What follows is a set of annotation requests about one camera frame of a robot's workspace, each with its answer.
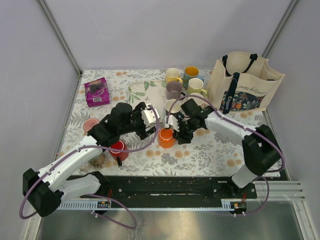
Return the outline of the pink faceted mug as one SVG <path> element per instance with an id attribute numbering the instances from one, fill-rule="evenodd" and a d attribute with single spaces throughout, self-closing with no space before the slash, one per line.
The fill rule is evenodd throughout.
<path id="1" fill-rule="evenodd" d="M 195 103 L 200 107 L 203 107 L 205 105 L 205 101 L 204 101 L 205 98 L 201 93 L 192 93 L 187 99 L 194 100 Z"/>

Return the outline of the red mug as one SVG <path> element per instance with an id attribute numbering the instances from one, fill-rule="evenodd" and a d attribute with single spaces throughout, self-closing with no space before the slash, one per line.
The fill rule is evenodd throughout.
<path id="1" fill-rule="evenodd" d="M 126 143 L 123 140 L 119 140 L 117 143 L 110 146 L 112 150 L 109 151 L 112 158 L 117 162 L 119 167 L 122 166 L 123 161 L 128 158 L 128 152 L 122 152 L 119 150 L 128 150 Z"/>

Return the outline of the orange mug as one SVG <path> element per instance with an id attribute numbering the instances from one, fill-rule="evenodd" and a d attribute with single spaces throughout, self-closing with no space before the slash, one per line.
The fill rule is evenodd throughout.
<path id="1" fill-rule="evenodd" d="M 174 131 L 171 128 L 161 128 L 158 132 L 158 144 L 165 149 L 172 148 L 176 142 L 173 134 Z"/>

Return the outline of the light green mug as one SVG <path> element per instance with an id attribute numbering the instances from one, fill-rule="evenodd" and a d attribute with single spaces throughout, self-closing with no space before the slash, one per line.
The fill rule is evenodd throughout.
<path id="1" fill-rule="evenodd" d="M 187 94 L 191 95 L 193 93 L 201 94 L 204 97 L 208 94 L 204 89 L 204 82 L 200 78 L 192 78 L 188 81 Z"/>

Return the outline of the mauve purple mug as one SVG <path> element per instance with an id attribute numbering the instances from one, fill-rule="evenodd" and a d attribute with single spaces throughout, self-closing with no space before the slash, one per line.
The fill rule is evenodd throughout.
<path id="1" fill-rule="evenodd" d="M 182 84 L 178 81 L 171 81 L 167 83 L 165 89 L 166 89 L 165 95 L 168 100 L 172 100 L 172 99 L 177 100 L 180 97 L 186 95 L 183 92 Z"/>

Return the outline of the pink patterned mug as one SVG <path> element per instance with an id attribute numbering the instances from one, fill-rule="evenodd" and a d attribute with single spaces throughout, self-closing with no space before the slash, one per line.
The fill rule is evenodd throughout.
<path id="1" fill-rule="evenodd" d="M 97 125 L 100 121 L 97 118 L 89 118 L 83 123 L 83 130 L 87 133 L 93 126 Z"/>

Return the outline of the blue floral mug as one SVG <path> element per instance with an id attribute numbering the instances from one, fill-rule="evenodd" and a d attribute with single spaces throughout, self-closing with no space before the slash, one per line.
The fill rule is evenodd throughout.
<path id="1" fill-rule="evenodd" d="M 185 89 L 188 88 L 189 80 L 198 78 L 204 82 L 204 78 L 200 75 L 199 69 L 195 66 L 188 66 L 185 68 L 182 78 L 182 85 Z"/>

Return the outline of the yellow mug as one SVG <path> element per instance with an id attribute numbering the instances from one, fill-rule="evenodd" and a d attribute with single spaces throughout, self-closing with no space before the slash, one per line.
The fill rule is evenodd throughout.
<path id="1" fill-rule="evenodd" d="M 180 71 L 177 68 L 168 68 L 165 71 L 165 81 L 167 84 L 170 82 L 183 84 L 183 80 L 180 78 Z"/>

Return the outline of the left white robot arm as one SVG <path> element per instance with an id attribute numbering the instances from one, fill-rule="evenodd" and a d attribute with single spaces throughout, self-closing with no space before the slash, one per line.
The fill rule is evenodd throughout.
<path id="1" fill-rule="evenodd" d="M 122 135 L 135 133 L 141 140 L 152 135 L 153 143 L 158 134 L 159 121 L 159 113 L 151 104 L 140 102 L 133 108 L 128 103 L 118 103 L 110 114 L 95 124 L 87 135 L 62 157 L 38 171 L 30 168 L 23 173 L 24 198 L 19 208 L 20 218 L 26 218 L 23 215 L 25 203 L 30 203 L 37 214 L 46 217 L 65 201 L 93 194 L 98 198 L 106 196 L 109 186 L 101 173 L 88 173 L 73 180 L 69 177 L 105 150 L 118 152 L 118 149 L 112 146 Z"/>

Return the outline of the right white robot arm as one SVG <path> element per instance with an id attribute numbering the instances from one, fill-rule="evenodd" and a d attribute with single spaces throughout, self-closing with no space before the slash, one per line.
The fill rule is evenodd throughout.
<path id="1" fill-rule="evenodd" d="M 176 118 L 169 108 L 164 118 L 164 126 L 174 130 L 173 136 L 179 144 L 188 144 L 193 138 L 193 133 L 198 129 L 206 129 L 219 132 L 242 145 L 244 165 L 232 175 L 232 182 L 228 184 L 228 194 L 233 198 L 239 198 L 246 191 L 246 186 L 270 173 L 270 168 L 281 161 L 282 171 L 285 167 L 285 158 L 278 142 L 267 125 L 259 127 L 245 125 L 215 109 L 212 104 L 202 108 L 194 99 L 189 99 L 181 105 L 181 109 L 187 116 L 187 120 Z"/>

